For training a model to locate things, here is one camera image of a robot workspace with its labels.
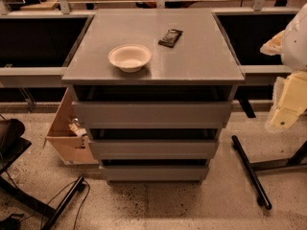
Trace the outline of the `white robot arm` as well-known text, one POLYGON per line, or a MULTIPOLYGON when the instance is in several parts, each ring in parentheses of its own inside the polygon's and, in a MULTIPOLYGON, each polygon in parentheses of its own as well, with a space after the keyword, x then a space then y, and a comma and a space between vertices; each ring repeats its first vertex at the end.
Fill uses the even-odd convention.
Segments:
POLYGON ((274 83, 272 107, 265 124, 267 131, 281 132, 291 127, 307 109, 307 4, 260 52, 280 55, 282 64, 292 69, 287 78, 278 77, 274 83))

